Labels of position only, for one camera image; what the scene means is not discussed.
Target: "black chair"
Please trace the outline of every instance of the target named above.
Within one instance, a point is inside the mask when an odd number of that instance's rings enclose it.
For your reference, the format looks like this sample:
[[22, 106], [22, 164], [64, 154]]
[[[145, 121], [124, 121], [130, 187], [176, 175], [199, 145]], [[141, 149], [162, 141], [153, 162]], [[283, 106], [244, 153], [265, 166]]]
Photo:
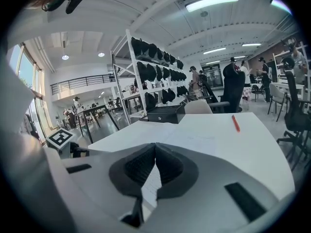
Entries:
[[[311, 120], [310, 120], [310, 116], [303, 112], [303, 109], [304, 109], [304, 105], [306, 103], [310, 103], [310, 101], [298, 99], [296, 83], [295, 83], [293, 73], [290, 71], [287, 71], [285, 72], [285, 75], [288, 81], [288, 86], [289, 86], [289, 90], [291, 94], [290, 98], [288, 96], [286, 97], [287, 102], [290, 101], [290, 108], [288, 112], [286, 108], [285, 124], [286, 124], [286, 128], [289, 131], [293, 131], [295, 135], [289, 133], [288, 131], [285, 131], [284, 136], [289, 136], [289, 138], [279, 138], [278, 140], [276, 140], [276, 142], [277, 143], [279, 142], [292, 142], [293, 143], [293, 147], [291, 148], [289, 153], [286, 155], [286, 158], [290, 156], [289, 158], [290, 163], [293, 161], [296, 146], [298, 146], [301, 149], [300, 154], [295, 164], [292, 167], [292, 170], [294, 170], [296, 165], [299, 162], [299, 159], [302, 153], [304, 152], [304, 154], [306, 155], [305, 160], [308, 154], [307, 149], [306, 149], [306, 143], [308, 140], [309, 131], [311, 129]], [[304, 131], [307, 131], [307, 136], [303, 142]]]
[[259, 88], [258, 85], [256, 85], [256, 84], [252, 85], [252, 93], [255, 94], [255, 102], [256, 102], [256, 97], [259, 98], [259, 94], [262, 94], [263, 99], [265, 99], [263, 85], [261, 86], [261, 88]]
[[245, 73], [237, 72], [231, 63], [223, 70], [224, 75], [224, 94], [221, 96], [221, 102], [229, 102], [230, 105], [224, 107], [225, 113], [239, 112], [239, 104], [242, 98]]

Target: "balcony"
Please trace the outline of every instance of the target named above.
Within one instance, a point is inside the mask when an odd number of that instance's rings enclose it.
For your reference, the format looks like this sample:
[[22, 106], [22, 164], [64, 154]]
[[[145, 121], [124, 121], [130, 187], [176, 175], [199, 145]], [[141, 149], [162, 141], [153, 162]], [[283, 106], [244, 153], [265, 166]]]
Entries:
[[57, 95], [62, 92], [70, 91], [84, 86], [111, 83], [115, 81], [116, 79], [112, 74], [88, 76], [78, 79], [67, 80], [60, 83], [51, 84], [52, 95]]

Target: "recessed light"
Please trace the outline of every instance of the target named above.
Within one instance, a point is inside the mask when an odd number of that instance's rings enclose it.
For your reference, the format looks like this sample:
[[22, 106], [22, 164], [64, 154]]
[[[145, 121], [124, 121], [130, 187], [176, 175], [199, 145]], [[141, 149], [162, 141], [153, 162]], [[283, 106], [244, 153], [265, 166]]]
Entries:
[[292, 14], [291, 10], [280, 0], [271, 0], [271, 5]]
[[250, 43], [250, 44], [242, 44], [242, 47], [252, 47], [252, 46], [260, 46], [261, 43]]
[[221, 51], [221, 50], [225, 50], [225, 48], [214, 49], [214, 50], [211, 50], [211, 51], [204, 52], [203, 54], [207, 54], [207, 53], [211, 53], [211, 52], [217, 52], [217, 51]]
[[188, 12], [192, 12], [198, 9], [202, 9], [204, 7], [212, 6], [219, 3], [224, 2], [237, 2], [239, 0], [200, 0], [186, 5], [186, 9]]
[[218, 62], [220, 62], [220, 60], [208, 62], [208, 63], [206, 63], [206, 65], [213, 64], [213, 63], [218, 63]]

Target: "metal shelving unit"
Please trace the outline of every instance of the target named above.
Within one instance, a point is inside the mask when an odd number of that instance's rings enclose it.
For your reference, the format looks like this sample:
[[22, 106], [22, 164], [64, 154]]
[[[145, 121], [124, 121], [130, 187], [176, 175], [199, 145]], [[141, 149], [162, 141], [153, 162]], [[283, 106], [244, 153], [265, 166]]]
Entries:
[[[157, 104], [158, 107], [178, 105], [182, 103], [184, 100], [186, 100], [186, 96], [177, 97], [177, 87], [186, 85], [186, 82], [185, 81], [171, 81], [171, 77], [168, 77], [166, 80], [162, 79], [161, 81], [158, 81], [156, 78], [154, 82], [146, 81], [147, 87], [150, 87], [150, 88], [145, 89], [145, 90], [142, 88], [141, 79], [140, 79], [138, 68], [137, 68], [137, 62], [141, 62], [145, 66], [147, 64], [150, 64], [154, 67], [158, 66], [160, 67], [161, 71], [163, 71], [163, 68], [173, 69], [178, 72], [183, 72], [183, 71], [177, 68], [176, 62], [174, 63], [174, 65], [169, 65], [168, 67], [166, 67], [158, 63], [147, 62], [147, 61], [137, 59], [134, 54], [131, 40], [132, 40], [132, 35], [130, 34], [129, 29], [127, 29], [126, 36], [120, 41], [120, 43], [116, 46], [116, 48], [111, 52], [112, 66], [113, 66], [114, 74], [116, 77], [116, 81], [118, 83], [118, 91], [120, 93], [122, 106], [125, 108], [124, 100], [126, 99], [129, 99], [129, 98], [133, 99], [133, 98], [138, 98], [138, 97], [140, 97], [141, 99], [141, 103], [142, 103], [141, 106], [143, 108], [143, 113], [136, 112], [134, 114], [129, 115], [127, 110], [124, 110], [124, 113], [126, 115], [126, 118], [129, 124], [131, 123], [131, 120], [130, 120], [131, 117], [141, 118], [147, 115], [146, 101], [145, 101], [145, 93], [147, 92], [158, 94], [158, 104]], [[127, 57], [128, 59], [130, 58], [131, 63], [127, 66], [121, 66], [120, 64], [117, 63], [116, 58], [115, 58], [118, 55], [122, 57]], [[126, 78], [133, 77], [133, 79], [136, 78], [137, 85], [138, 85], [138, 92], [131, 94], [129, 96], [126, 96], [126, 97], [124, 97], [121, 87], [119, 85], [119, 79], [125, 78], [125, 77]], [[172, 102], [168, 102], [168, 104], [163, 104], [161, 102], [162, 90], [163, 89], [167, 90], [169, 88], [174, 91], [174, 93], [176, 94], [176, 98]]]
[[[297, 47], [296, 49], [297, 50], [302, 50], [302, 54], [303, 56], [305, 57], [306, 59], [306, 62], [307, 62], [307, 74], [305, 74], [308, 80], [308, 86], [307, 88], [305, 88], [305, 90], [307, 91], [308, 93], [308, 101], [310, 101], [310, 98], [311, 98], [311, 80], [310, 80], [310, 69], [309, 69], [309, 62], [311, 60], [308, 60], [308, 57], [307, 57], [307, 54], [306, 54], [306, 47], [308, 47], [308, 45], [304, 45], [302, 41], [300, 41], [300, 47]], [[275, 65], [276, 67], [279, 67], [279, 66], [282, 66], [283, 64], [280, 63], [280, 64], [277, 64], [277, 61], [276, 61], [276, 58], [277, 57], [285, 57], [286, 55], [290, 55], [291, 53], [289, 51], [285, 51], [285, 52], [282, 52], [282, 53], [279, 53], [279, 54], [273, 54], [273, 59], [274, 59], [274, 62], [275, 62]]]

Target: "black box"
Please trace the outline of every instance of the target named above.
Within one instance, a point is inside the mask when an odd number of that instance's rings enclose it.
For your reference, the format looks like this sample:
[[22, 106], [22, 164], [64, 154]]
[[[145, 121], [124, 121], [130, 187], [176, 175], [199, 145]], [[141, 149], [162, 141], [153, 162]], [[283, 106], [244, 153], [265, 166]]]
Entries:
[[155, 107], [147, 111], [149, 122], [179, 123], [185, 115], [185, 105]]

